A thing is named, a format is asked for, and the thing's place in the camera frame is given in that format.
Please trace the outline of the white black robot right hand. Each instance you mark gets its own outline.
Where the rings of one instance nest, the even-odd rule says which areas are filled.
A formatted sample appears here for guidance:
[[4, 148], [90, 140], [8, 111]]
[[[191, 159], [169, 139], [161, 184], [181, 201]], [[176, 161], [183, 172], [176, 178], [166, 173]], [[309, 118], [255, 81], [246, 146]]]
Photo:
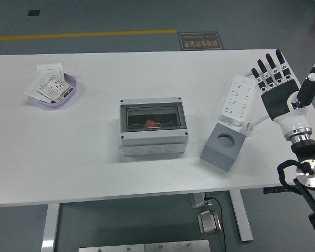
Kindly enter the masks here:
[[315, 98], [315, 62], [301, 86], [293, 78], [288, 64], [280, 50], [276, 50], [279, 65], [266, 54], [268, 66], [258, 60], [261, 73], [253, 68], [261, 99], [272, 121], [279, 124], [287, 141], [293, 143], [309, 140], [312, 128], [306, 119], [307, 106]]

